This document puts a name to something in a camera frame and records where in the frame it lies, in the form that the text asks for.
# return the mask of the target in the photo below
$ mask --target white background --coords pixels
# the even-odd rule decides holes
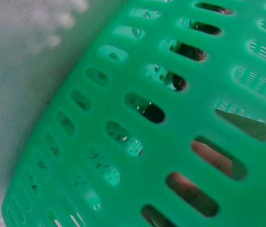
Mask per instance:
[[[0,0],[0,207],[40,116],[126,1]]]

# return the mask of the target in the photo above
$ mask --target finger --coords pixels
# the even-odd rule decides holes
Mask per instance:
[[[192,143],[193,151],[228,176],[232,174],[232,161],[211,149],[204,143],[194,141]]]

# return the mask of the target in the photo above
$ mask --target green plastic basket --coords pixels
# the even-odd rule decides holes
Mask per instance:
[[[205,59],[180,53],[184,45]],[[175,75],[187,82],[182,92]],[[143,116],[153,105],[156,123]],[[266,0],[133,0],[33,133],[3,202],[5,223],[146,227],[149,205],[166,227],[266,227],[266,124],[229,113],[266,122]],[[194,140],[226,153],[244,177],[201,159]],[[213,217],[167,185],[174,172],[218,204]]]

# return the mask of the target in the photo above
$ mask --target rectangular slot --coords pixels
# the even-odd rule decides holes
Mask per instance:
[[[85,95],[83,95],[77,89],[73,89],[70,94],[71,99],[79,106],[83,111],[89,111],[91,109],[92,103]]]
[[[39,194],[39,189],[34,180],[34,177],[31,175],[31,172],[29,170],[25,171],[25,175],[26,175],[26,179],[28,180],[33,193],[37,196]]]
[[[177,41],[177,44],[170,47],[170,51],[182,55],[186,58],[190,58],[194,61],[203,61],[206,58],[206,52],[200,50],[194,46],[190,46]]]
[[[18,219],[21,221],[21,223],[24,223],[25,218],[24,218],[23,212],[21,211],[21,209],[20,209],[20,207],[18,205],[18,202],[15,200],[14,197],[12,198],[12,203],[13,203],[13,206],[14,206],[15,211],[17,213]]]
[[[31,209],[31,203],[30,203],[30,201],[28,199],[28,196],[27,196],[26,192],[23,189],[23,186],[21,184],[18,184],[17,185],[17,190],[19,192],[18,194],[19,194],[23,204],[25,205],[25,208],[27,210],[30,210]]]
[[[37,164],[37,167],[39,169],[39,172],[41,173],[41,175],[44,177],[44,178],[47,178],[49,176],[49,170],[48,170],[48,167],[47,167],[47,164],[45,163],[45,161],[43,160],[43,157],[42,155],[39,153],[39,151],[35,151],[34,153],[34,159],[35,159],[35,162]]]
[[[128,58],[128,53],[125,51],[110,45],[106,45],[100,48],[99,53],[109,58],[112,61],[125,61]]]
[[[165,119],[164,111],[160,107],[136,93],[126,94],[124,101],[128,107],[153,123],[162,123]]]
[[[74,123],[68,118],[68,116],[66,116],[66,114],[63,111],[59,111],[56,114],[56,119],[58,121],[58,123],[60,124],[60,126],[62,127],[62,129],[69,135],[69,136],[73,136],[76,128]]]
[[[145,220],[154,227],[176,227],[164,214],[152,205],[144,205],[141,214]]]
[[[77,216],[77,213],[74,211],[74,208],[70,204],[70,202],[64,197],[60,196],[58,198],[59,203],[61,204],[62,208],[71,218],[72,222],[76,225],[76,227],[83,227],[85,226],[84,222]]]
[[[10,210],[8,210],[8,218],[10,220],[10,226],[18,227],[17,223],[15,222],[14,216]]]
[[[159,11],[147,10],[147,9],[133,9],[130,13],[134,17],[142,17],[145,19],[155,20],[160,17]]]
[[[191,148],[201,159],[231,179],[242,181],[246,178],[246,166],[236,157],[233,157],[232,154],[205,137],[196,137],[191,144]]]
[[[169,188],[181,197],[186,203],[211,218],[217,215],[219,205],[217,202],[199,189],[193,182],[180,173],[171,173],[166,179]]]
[[[71,183],[77,194],[82,197],[91,209],[94,209],[95,211],[99,211],[101,209],[101,201],[98,194],[94,191],[81,172],[75,171],[71,174]]]
[[[108,76],[99,70],[88,68],[85,74],[91,81],[101,87],[104,87],[109,83]]]
[[[114,31],[118,35],[123,35],[131,39],[141,39],[145,32],[136,27],[119,26]]]
[[[56,219],[55,214],[52,211],[48,212],[48,218],[53,226],[62,227],[61,223]]]
[[[183,77],[171,73],[157,64],[147,65],[145,76],[173,91],[183,91],[187,87],[187,82]]]
[[[206,9],[209,11],[213,11],[213,12],[217,12],[220,14],[224,14],[224,15],[230,15],[232,14],[232,10],[231,9],[227,9],[221,6],[217,6],[217,5],[213,5],[213,4],[209,4],[209,3],[196,3],[195,6],[197,8],[201,8],[201,9]]]
[[[220,28],[202,22],[193,22],[190,28],[210,35],[219,35],[222,32]]]
[[[55,138],[49,132],[46,132],[46,134],[44,136],[44,141],[48,145],[48,147],[51,150],[52,154],[55,157],[59,157],[60,156],[60,148],[57,145],[57,142],[56,142]]]
[[[235,113],[232,111],[232,113],[227,113],[220,110],[216,110],[215,112],[220,118],[224,119],[252,138],[261,142],[266,141],[266,123],[239,116],[237,115],[239,112]]]
[[[117,186],[120,183],[119,170],[96,148],[87,152],[88,159],[95,171],[110,185]]]
[[[125,128],[121,127],[114,121],[109,121],[107,122],[105,129],[108,135],[125,153],[134,157],[142,154],[143,144],[136,136],[131,135]]]

